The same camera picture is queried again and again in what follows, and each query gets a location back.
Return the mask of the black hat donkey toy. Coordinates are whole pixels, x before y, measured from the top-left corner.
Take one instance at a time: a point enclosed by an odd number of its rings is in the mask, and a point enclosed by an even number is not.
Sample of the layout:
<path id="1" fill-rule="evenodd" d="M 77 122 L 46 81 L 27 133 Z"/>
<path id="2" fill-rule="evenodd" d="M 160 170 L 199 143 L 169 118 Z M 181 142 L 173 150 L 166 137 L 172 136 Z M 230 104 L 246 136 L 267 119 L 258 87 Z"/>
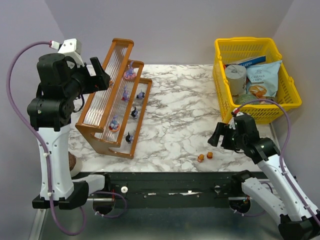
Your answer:
<path id="1" fill-rule="evenodd" d="M 134 110 L 131 112 L 130 114 L 132 116 L 133 119 L 137 119 L 139 116 L 139 111 L 136 107 L 134 107 Z"/>
<path id="2" fill-rule="evenodd" d="M 131 134 L 130 132 L 127 133 L 126 137 L 125 137 L 125 141 L 128 143 L 128 144 L 132 144 L 133 143 L 133 140 L 134 140 L 134 135 Z"/>

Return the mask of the black hat donkey toy front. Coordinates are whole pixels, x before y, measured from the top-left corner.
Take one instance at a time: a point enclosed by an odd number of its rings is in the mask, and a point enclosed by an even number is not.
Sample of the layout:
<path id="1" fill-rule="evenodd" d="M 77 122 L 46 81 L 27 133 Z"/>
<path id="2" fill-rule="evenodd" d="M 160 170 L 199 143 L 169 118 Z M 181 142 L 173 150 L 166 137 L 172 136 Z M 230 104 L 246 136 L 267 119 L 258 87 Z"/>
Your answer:
<path id="1" fill-rule="evenodd" d="M 125 137 L 125 141 L 128 143 L 128 144 L 132 144 L 133 143 L 133 140 L 134 140 L 134 135 L 131 134 L 130 132 L 127 133 L 126 137 Z"/>

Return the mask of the yellow plastic basket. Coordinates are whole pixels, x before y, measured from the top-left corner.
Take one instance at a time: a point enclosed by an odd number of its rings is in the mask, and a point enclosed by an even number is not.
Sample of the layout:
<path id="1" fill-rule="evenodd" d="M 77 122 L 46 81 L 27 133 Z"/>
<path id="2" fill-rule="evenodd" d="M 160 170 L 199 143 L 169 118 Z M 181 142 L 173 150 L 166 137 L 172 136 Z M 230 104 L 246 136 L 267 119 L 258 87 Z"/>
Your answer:
<path id="1" fill-rule="evenodd" d="M 267 100 L 278 103 L 286 111 L 302 105 L 273 39 L 218 38 L 214 47 L 213 79 L 224 123 L 231 120 L 232 111 L 243 101 L 256 100 L 241 110 L 258 124 L 269 124 L 283 114 Z"/>

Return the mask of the black hat donkey toy back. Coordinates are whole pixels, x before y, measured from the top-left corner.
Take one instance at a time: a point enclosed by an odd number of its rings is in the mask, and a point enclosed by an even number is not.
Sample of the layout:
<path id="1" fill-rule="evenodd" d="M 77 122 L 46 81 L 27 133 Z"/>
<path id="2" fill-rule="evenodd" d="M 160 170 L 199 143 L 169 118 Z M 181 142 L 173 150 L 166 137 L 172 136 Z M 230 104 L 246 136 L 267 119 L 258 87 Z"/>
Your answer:
<path id="1" fill-rule="evenodd" d="M 134 110 L 131 112 L 130 114 L 132 116 L 133 119 L 137 119 L 139 116 L 139 111 L 136 107 L 134 107 Z"/>

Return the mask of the purple donkey red base toy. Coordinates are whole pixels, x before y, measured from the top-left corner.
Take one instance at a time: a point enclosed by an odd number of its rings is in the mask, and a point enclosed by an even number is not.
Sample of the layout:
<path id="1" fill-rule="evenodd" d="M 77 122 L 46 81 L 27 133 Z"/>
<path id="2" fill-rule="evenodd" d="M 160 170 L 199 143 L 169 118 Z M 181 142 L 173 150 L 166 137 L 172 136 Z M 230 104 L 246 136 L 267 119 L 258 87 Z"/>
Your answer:
<path id="1" fill-rule="evenodd" d="M 122 93 L 122 98 L 121 100 L 124 102 L 128 102 L 130 99 L 130 95 L 129 95 L 129 91 L 128 91 L 128 87 L 125 85 L 123 88 L 123 93 Z"/>

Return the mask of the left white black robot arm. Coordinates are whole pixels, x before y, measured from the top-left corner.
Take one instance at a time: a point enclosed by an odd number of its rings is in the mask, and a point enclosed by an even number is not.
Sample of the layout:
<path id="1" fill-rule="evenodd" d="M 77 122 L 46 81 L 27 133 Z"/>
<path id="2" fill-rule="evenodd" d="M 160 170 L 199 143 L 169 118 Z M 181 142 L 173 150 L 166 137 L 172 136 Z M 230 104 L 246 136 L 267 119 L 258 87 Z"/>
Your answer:
<path id="1" fill-rule="evenodd" d="M 38 59 L 40 78 L 36 97 L 27 107 L 31 130 L 35 132 L 41 164 L 42 184 L 32 201 L 35 209 L 58 206 L 73 210 L 83 206 L 90 194 L 105 188 L 106 177 L 90 174 L 72 180 L 69 167 L 69 133 L 74 100 L 83 95 L 107 90 L 110 76 L 97 57 L 90 58 L 95 75 L 75 57 L 49 53 Z"/>

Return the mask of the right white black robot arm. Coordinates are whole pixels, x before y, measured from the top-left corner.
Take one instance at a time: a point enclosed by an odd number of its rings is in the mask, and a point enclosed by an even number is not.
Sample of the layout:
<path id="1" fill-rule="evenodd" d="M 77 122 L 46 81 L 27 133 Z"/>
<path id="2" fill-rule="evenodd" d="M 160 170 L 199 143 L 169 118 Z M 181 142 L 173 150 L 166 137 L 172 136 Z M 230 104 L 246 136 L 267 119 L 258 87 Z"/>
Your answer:
<path id="1" fill-rule="evenodd" d="M 311 240 L 320 235 L 320 210 L 302 191 L 272 139 L 260 137 L 255 120 L 248 114 L 234 115 L 230 123 L 218 122 L 207 141 L 249 157 L 265 174 L 276 194 L 266 189 L 248 170 L 232 176 L 233 189 L 253 198 L 275 221 L 284 240 Z"/>

